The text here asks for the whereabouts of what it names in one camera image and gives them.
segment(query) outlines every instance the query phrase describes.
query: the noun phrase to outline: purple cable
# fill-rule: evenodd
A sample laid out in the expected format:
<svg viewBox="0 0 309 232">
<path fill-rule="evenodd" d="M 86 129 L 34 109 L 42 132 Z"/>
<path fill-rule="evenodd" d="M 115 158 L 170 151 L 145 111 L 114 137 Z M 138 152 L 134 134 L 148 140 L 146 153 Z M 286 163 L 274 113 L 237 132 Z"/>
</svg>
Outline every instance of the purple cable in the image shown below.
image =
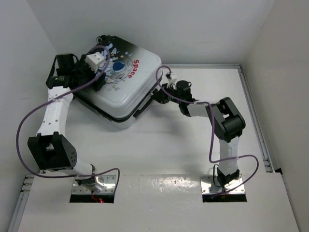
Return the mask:
<svg viewBox="0 0 309 232">
<path fill-rule="evenodd" d="M 39 105 L 38 107 L 34 108 L 33 110 L 31 110 L 28 114 L 26 114 L 26 116 L 21 120 L 19 126 L 18 126 L 18 129 L 17 129 L 17 133 L 16 133 L 16 150 L 17 150 L 17 155 L 18 155 L 18 158 L 20 160 L 20 162 L 22 163 L 22 165 L 25 167 L 25 169 L 30 172 L 31 174 L 35 175 L 35 176 L 38 176 L 38 177 L 42 177 L 42 178 L 49 178 L 49 179 L 59 179 L 59 178 L 69 178 L 69 177 L 76 177 L 77 175 L 61 175 L 61 176 L 48 176 L 48 175 L 41 175 L 41 174 L 37 174 L 35 171 L 31 170 L 27 165 L 26 163 L 24 162 L 22 156 L 21 156 L 21 153 L 20 153 L 20 148 L 19 148 L 19 134 L 20 134 L 20 130 L 21 130 L 21 127 L 22 125 L 24 124 L 25 120 L 31 115 L 33 114 L 34 112 L 36 112 L 37 110 L 53 103 L 55 100 L 58 100 L 60 98 L 63 98 L 65 96 L 67 96 L 68 94 L 71 94 L 71 93 L 74 93 L 74 92 L 77 92 L 83 88 L 86 88 L 87 86 L 91 85 L 92 83 L 94 83 L 95 81 L 97 81 L 102 75 L 103 73 L 105 72 L 108 64 L 109 64 L 109 61 L 110 61 L 110 58 L 111 58 L 111 55 L 110 55 L 110 52 L 109 50 L 104 47 L 104 46 L 101 46 L 101 45 L 98 45 L 98 46 L 95 46 L 94 48 L 91 49 L 91 51 L 97 49 L 97 48 L 103 48 L 106 52 L 107 52 L 107 59 L 106 59 L 106 62 L 104 64 L 104 66 L 102 67 L 102 71 L 94 78 L 92 79 L 91 81 L 89 81 L 88 83 L 78 87 L 78 88 L 75 88 L 67 93 L 64 93 L 56 98 L 54 98 L 53 100 L 50 100 L 46 103 L 43 103 L 42 105 Z M 98 176 L 98 175 L 103 175 L 103 174 L 106 174 L 106 173 L 109 173 L 111 171 L 114 171 L 116 170 L 118 172 L 118 178 L 117 178 L 117 182 L 116 182 L 116 185 L 115 185 L 115 190 L 114 190 L 114 194 L 117 190 L 117 187 L 118 187 L 118 182 L 119 182 L 119 178 L 120 178 L 120 170 L 119 168 L 112 168 L 112 169 L 109 169 L 107 171 L 104 171 L 104 172 L 101 172 L 101 173 L 98 173 L 98 174 L 89 174 L 89 175 L 78 175 L 78 176 L 81 176 L 81 177 L 94 177 L 94 176 Z"/>
<path fill-rule="evenodd" d="M 169 97 L 171 98 L 174 98 L 180 102 L 183 102 L 183 103 L 186 103 L 186 104 L 207 104 L 209 106 L 209 109 L 210 109 L 210 112 L 211 112 L 211 146 L 209 148 L 209 162 L 212 163 L 212 164 L 215 164 L 215 163 L 218 163 L 218 162 L 223 162 L 223 161 L 227 161 L 227 160 L 233 160 L 233 159 L 237 159 L 237 157 L 230 157 L 230 158 L 225 158 L 225 159 L 218 159 L 218 160 L 215 160 L 213 161 L 211 159 L 212 157 L 212 150 L 213 150 L 213 141 L 214 141 L 214 112 L 213 112 L 213 109 L 212 109 L 212 106 L 211 104 L 208 102 L 208 101 L 203 101 L 203 102 L 197 102 L 197 103 L 194 103 L 194 102 L 189 102 L 189 101 L 185 101 L 185 100 L 182 100 L 180 98 L 176 98 L 174 97 L 173 95 L 171 95 L 170 93 L 168 93 L 163 87 L 162 85 L 160 84 L 160 81 L 159 81 L 159 77 L 158 77 L 158 74 L 159 74 L 159 70 L 162 69 L 162 68 L 167 68 L 169 70 L 169 73 L 171 74 L 171 69 L 169 66 L 166 66 L 166 65 L 161 65 L 155 72 L 155 78 L 156 78 L 156 82 L 157 84 L 159 85 L 159 87 L 161 88 L 161 90 L 166 94 L 168 95 Z M 253 174 L 251 176 L 248 177 L 248 179 L 246 179 L 245 181 L 243 181 L 240 185 L 238 185 L 237 187 L 235 188 L 231 188 L 227 191 L 222 191 L 218 194 L 214 194 L 213 197 L 215 196 L 220 196 L 220 195 L 224 195 L 226 193 L 229 193 L 231 191 L 234 191 L 235 189 L 237 189 L 238 187 L 240 187 L 241 185 L 247 183 L 257 172 L 258 168 L 259 168 L 259 160 L 257 159 L 256 156 L 254 155 L 243 155 L 243 156 L 238 156 L 239 159 L 241 158 L 245 158 L 245 157 L 253 157 L 256 161 L 256 169 L 255 171 L 253 172 Z"/>
</svg>

